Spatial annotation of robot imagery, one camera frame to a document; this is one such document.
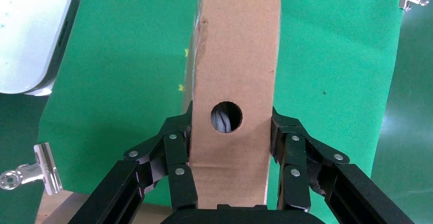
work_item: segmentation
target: green table surface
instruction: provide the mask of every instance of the green table surface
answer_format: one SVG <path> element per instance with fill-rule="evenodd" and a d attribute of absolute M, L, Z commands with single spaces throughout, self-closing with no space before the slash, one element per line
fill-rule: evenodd
<path fill-rule="evenodd" d="M 398 1 L 282 0 L 274 106 L 367 175 L 394 69 Z M 39 133 L 65 189 L 91 193 L 124 151 L 181 113 L 196 3 L 82 0 Z M 272 164 L 270 208 L 277 181 Z M 311 199 L 312 214 L 336 222 L 322 197 Z M 170 204 L 166 179 L 146 201 Z"/>
<path fill-rule="evenodd" d="M 404 14 L 371 178 L 415 223 L 433 222 L 433 6 Z"/>

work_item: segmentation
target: green cloth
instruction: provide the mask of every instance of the green cloth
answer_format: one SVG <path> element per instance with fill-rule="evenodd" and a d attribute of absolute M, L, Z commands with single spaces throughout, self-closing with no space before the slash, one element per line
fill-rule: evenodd
<path fill-rule="evenodd" d="M 274 106 L 368 175 L 394 69 L 398 1 L 282 0 Z M 196 4 L 82 0 L 39 137 L 51 143 L 65 189 L 91 193 L 124 151 L 181 112 Z M 272 208 L 277 181 L 272 164 Z M 322 197 L 311 199 L 311 213 L 335 222 Z M 146 201 L 170 204 L 166 179 Z"/>
<path fill-rule="evenodd" d="M 0 174 L 36 162 L 33 146 L 48 97 L 0 94 Z M 43 193 L 36 181 L 14 190 L 0 189 L 0 223 L 35 223 Z"/>

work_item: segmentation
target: silver screw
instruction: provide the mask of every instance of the silver screw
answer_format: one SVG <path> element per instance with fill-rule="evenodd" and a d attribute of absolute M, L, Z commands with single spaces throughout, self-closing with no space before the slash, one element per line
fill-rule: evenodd
<path fill-rule="evenodd" d="M 343 156 L 341 156 L 339 154 L 334 154 L 334 158 L 337 160 L 343 160 Z"/>
<path fill-rule="evenodd" d="M 182 168 L 177 168 L 176 171 L 175 171 L 175 173 L 176 173 L 177 175 L 183 175 L 183 174 L 185 173 L 185 170 L 182 169 Z"/>
<path fill-rule="evenodd" d="M 138 152 L 137 151 L 130 151 L 129 152 L 129 157 L 135 157 L 135 156 L 137 156 L 138 155 Z"/>
<path fill-rule="evenodd" d="M 290 173 L 291 173 L 294 177 L 298 177 L 298 176 L 301 175 L 301 172 L 299 172 L 299 170 L 297 170 L 297 169 L 292 169 L 292 170 L 290 171 Z"/>

